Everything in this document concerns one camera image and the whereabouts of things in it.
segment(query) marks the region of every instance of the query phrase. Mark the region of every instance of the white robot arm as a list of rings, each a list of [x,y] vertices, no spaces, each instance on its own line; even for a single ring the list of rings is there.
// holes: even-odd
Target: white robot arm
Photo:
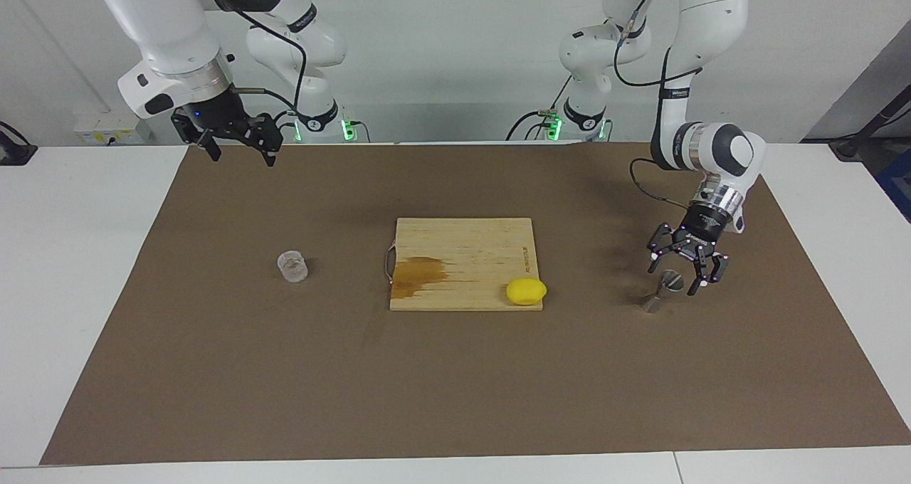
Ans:
[[[563,105],[563,126],[569,136],[592,138],[606,109],[611,86],[604,70],[645,55],[651,34],[645,19],[651,0],[604,0],[608,21],[567,37],[561,61],[573,75]],[[716,246],[725,230],[743,232],[743,202],[762,167],[765,141],[729,123],[688,122],[687,102],[693,76],[722,55],[746,27],[749,0],[680,0],[680,24],[666,53],[660,85],[658,119],[651,140],[651,156],[661,169],[697,170],[706,180],[696,191],[680,227],[658,228],[648,248],[650,273],[670,253],[693,262],[696,279],[689,294],[716,283],[728,263]],[[664,237],[670,243],[663,245]]]
[[[297,89],[290,110],[315,137],[347,135],[339,107],[329,91],[321,66],[344,60],[345,44],[333,27],[317,17],[310,0],[215,0],[225,11],[264,13],[269,30],[254,26],[248,46],[257,61],[273,69]],[[140,117],[172,108],[172,121],[186,143],[198,144],[218,160],[215,138],[238,140],[275,162],[283,137],[269,114],[251,117],[233,86],[221,47],[204,19],[201,0],[105,0],[124,32],[141,50],[143,60],[117,85]],[[297,53],[292,41],[309,57]]]

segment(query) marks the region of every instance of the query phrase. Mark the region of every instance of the brown paper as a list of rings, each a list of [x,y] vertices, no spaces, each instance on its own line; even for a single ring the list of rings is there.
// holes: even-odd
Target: brown paper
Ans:
[[[722,283],[635,306],[683,217],[629,181],[646,153],[189,151],[42,464],[911,444],[764,183]],[[681,201],[700,178],[641,176]],[[544,312],[389,312],[399,217],[530,217]]]

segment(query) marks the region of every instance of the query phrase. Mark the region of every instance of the black cable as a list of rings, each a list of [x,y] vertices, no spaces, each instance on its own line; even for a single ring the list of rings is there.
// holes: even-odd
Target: black cable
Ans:
[[[633,11],[632,16],[629,18],[629,21],[632,21],[635,19],[635,17],[638,17],[638,12],[641,10],[642,6],[645,5],[645,3],[647,1],[648,0],[641,0],[640,3],[638,3],[636,10]],[[621,39],[619,39],[617,42],[617,49],[614,51],[614,75],[617,75],[617,78],[619,79],[619,81],[621,81],[622,83],[624,83],[626,85],[631,86],[631,88],[650,88],[652,85],[664,85],[667,82],[670,82],[671,80],[677,80],[679,78],[684,78],[684,76],[696,75],[696,73],[699,73],[700,71],[702,71],[702,68],[696,68],[696,69],[693,69],[692,71],[688,71],[686,73],[681,73],[680,75],[671,76],[671,78],[661,78],[660,80],[655,80],[652,82],[642,82],[642,83],[629,82],[627,79],[625,79],[623,77],[623,75],[621,75],[621,69],[619,69],[619,64],[618,64],[619,55],[621,54],[621,49],[622,49],[624,43],[625,43],[625,41],[621,37]]]
[[[676,201],[673,201],[673,199],[667,199],[667,198],[664,198],[664,196],[659,196],[657,194],[652,194],[651,192],[648,192],[648,190],[646,190],[644,188],[644,186],[642,186],[642,184],[640,182],[638,182],[638,179],[636,178],[635,165],[637,162],[648,162],[655,166],[658,166],[658,163],[655,162],[654,160],[649,160],[649,159],[632,159],[632,161],[629,162],[629,178],[632,178],[632,182],[637,186],[638,189],[640,189],[642,191],[643,194],[645,194],[646,196],[649,196],[652,199],[657,199],[658,201],[664,201],[665,203],[670,203],[671,205],[674,205],[675,207],[680,207],[682,209],[689,209],[683,203],[678,203]]]
[[[547,123],[538,123],[538,124],[534,125],[534,127],[528,128],[528,132],[525,134],[525,140],[528,140],[528,137],[531,137],[531,130],[534,130],[535,128],[537,128],[537,133],[540,134],[541,128],[547,128],[549,126],[550,125]]]
[[[894,125],[895,123],[901,121],[902,118],[905,117],[906,115],[908,115],[909,113],[911,113],[911,108],[902,112],[902,114],[898,115],[898,117],[894,117],[891,121],[889,121],[888,123],[885,123],[882,127],[876,128],[876,130],[877,131],[882,130],[883,128],[888,127],[889,125]],[[860,132],[855,132],[853,134],[848,134],[848,135],[842,136],[842,137],[830,138],[828,141],[829,142],[838,142],[839,140],[849,140],[849,138],[857,137],[858,134],[860,134]]]
[[[567,86],[569,86],[570,80],[572,80],[572,73],[570,73],[569,76],[567,76],[567,81],[563,82],[563,86],[562,86],[562,88],[560,88],[560,92],[557,93],[557,97],[554,98],[553,102],[551,102],[551,104],[550,104],[551,110],[553,110],[554,108],[557,108],[557,102],[560,101],[560,97],[563,96],[563,92],[565,92],[567,90]],[[541,137],[541,127],[537,128],[537,134],[535,134],[535,140],[537,140],[538,137]]]
[[[303,46],[300,46],[300,44],[298,44],[290,39],[287,39],[287,37],[282,36],[282,34],[275,32],[273,29],[270,29],[267,26],[264,26],[264,24],[260,23],[260,21],[256,21],[255,19],[253,19],[253,17],[250,17],[250,14],[244,13],[244,11],[235,11],[235,13],[240,15],[241,18],[243,18],[247,21],[250,21],[250,23],[253,23],[254,26],[257,26],[260,29],[263,29],[264,31],[272,34],[275,37],[278,37],[280,40],[286,42],[287,44],[290,44],[291,46],[295,47],[296,49],[298,49],[300,51],[300,57],[302,57],[302,62],[300,62],[300,73],[298,73],[298,75],[297,75],[297,86],[296,86],[296,88],[294,88],[294,104],[290,108],[290,109],[296,111],[297,102],[300,101],[300,88],[302,87],[302,84],[303,84],[303,72],[305,72],[305,70],[307,69],[307,51],[305,49],[303,49]]]
[[[368,143],[374,142],[374,140],[372,140],[370,138],[370,128],[367,127],[367,123],[364,123],[364,121],[351,121],[351,126],[352,127],[364,127],[364,131],[367,132],[367,142]]]
[[[664,81],[668,76],[668,59],[670,59],[670,48],[664,52],[664,62],[661,63],[661,88],[664,88]],[[651,132],[651,144],[661,143],[661,115],[664,114],[664,98],[658,95],[658,108],[655,109],[655,129]]]
[[[16,137],[21,138],[22,142],[25,142],[25,143],[26,143],[26,146],[31,146],[31,145],[32,145],[32,143],[28,142],[28,139],[26,138],[26,136],[24,136],[23,134],[21,134],[21,133],[19,132],[19,130],[16,130],[16,128],[10,127],[8,124],[4,123],[3,121],[0,121],[0,127],[6,128],[6,129],[9,131],[9,133],[13,134],[13,135],[16,136]]]
[[[273,98],[283,102],[283,104],[288,108],[288,110],[293,111],[294,115],[297,115],[297,117],[305,117],[305,115],[300,114],[300,112],[298,112],[297,109],[294,108],[294,105],[290,104],[290,101],[288,101],[287,98],[284,98],[282,95],[278,94],[275,91],[269,91],[269,89],[258,88],[255,90],[255,92],[249,91],[249,90],[241,90],[241,91],[237,91],[237,94],[239,94],[239,95],[267,95],[267,97],[273,97]]]
[[[528,118],[534,117],[535,115],[540,115],[540,114],[538,114],[536,110],[533,110],[533,111],[531,111],[530,113],[527,113],[526,115],[523,115],[523,117],[518,118],[518,121],[515,121],[515,124],[513,125],[513,127],[510,128],[510,133],[507,135],[507,138],[505,138],[505,140],[511,140],[513,134],[515,133],[515,130],[518,130],[518,127],[519,127],[525,120],[528,120]]]

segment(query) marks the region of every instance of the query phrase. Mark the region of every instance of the lemon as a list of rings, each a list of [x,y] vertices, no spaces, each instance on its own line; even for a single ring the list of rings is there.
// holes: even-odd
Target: lemon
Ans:
[[[507,285],[507,299],[510,299],[513,305],[537,305],[545,295],[547,286],[537,278],[520,278]]]

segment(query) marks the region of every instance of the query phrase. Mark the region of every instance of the white table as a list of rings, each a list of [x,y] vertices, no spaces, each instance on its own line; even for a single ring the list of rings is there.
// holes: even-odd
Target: white table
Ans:
[[[27,468],[53,434],[185,151],[42,149],[26,167],[0,167],[0,484],[911,482],[911,446]],[[839,163],[827,147],[772,146],[764,176],[908,422],[911,225],[862,166]]]

